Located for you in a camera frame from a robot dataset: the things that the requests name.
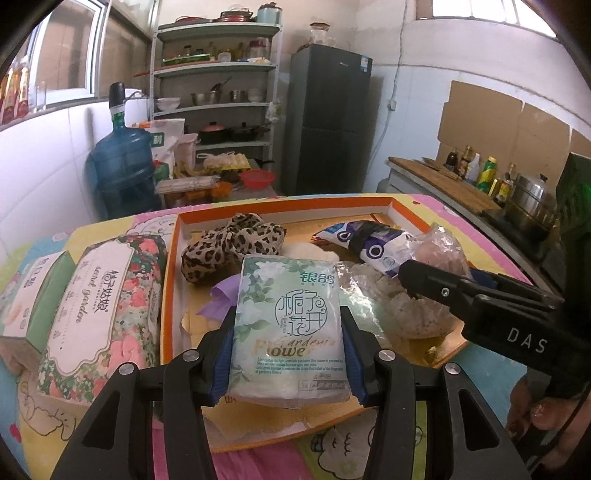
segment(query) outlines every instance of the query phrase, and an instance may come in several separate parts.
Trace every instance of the electrical wire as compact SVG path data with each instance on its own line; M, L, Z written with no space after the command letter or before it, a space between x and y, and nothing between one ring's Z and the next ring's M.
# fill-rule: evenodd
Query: electrical wire
M400 27L400 34L398 36L398 44L399 44L398 63L396 65L396 73L394 74L394 84L392 85L392 96L390 97L390 100L388 101L388 103L394 101L394 98L396 97L396 90L398 89L398 77L400 76L400 65L402 63L402 54L404 52L403 47L402 47L402 34L404 33L404 27L406 25L407 11L408 11L408 0L405 0L404 11L402 13L402 26ZM388 113L386 115L386 121L384 122L384 130L382 131L382 134L379 136L378 141L376 142L374 148L371 151L371 154L369 155L368 166L367 166L367 169L365 170L366 176L369 173L371 167L373 166L374 161L375 161L375 157L378 153L378 150L382 146L382 142L384 141L384 138L386 137L386 133L388 132L388 125L390 124L391 117L392 117L392 110L390 110L390 107L388 105Z

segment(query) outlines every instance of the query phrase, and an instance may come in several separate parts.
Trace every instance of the purple cloth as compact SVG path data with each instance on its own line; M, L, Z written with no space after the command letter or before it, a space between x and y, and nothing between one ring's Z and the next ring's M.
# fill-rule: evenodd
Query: purple cloth
M240 290L240 274L222 280L212 288L213 300L205 305L197 315L221 322L226 318L230 307L238 305L238 291Z

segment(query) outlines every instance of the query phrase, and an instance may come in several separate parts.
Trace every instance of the stainless steel pot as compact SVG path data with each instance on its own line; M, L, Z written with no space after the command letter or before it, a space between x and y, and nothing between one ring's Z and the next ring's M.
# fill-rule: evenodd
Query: stainless steel pot
M556 221L556 198L546 185L548 178L517 175L505 204L505 217L532 241L548 237Z

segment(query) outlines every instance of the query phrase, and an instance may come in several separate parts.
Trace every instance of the blue water bottle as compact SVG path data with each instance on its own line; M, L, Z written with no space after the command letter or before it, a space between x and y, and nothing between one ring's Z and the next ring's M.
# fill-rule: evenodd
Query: blue water bottle
M125 86L109 87L113 131L100 140L87 159L87 176L102 220L111 220L161 207L154 191L151 135L125 126Z

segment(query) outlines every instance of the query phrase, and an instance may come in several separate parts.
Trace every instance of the green tissue box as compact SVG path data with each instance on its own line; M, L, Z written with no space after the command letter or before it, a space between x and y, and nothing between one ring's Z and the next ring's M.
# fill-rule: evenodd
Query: green tissue box
M0 346L23 367L35 371L61 298L76 264L69 252L37 258L12 292L0 321Z

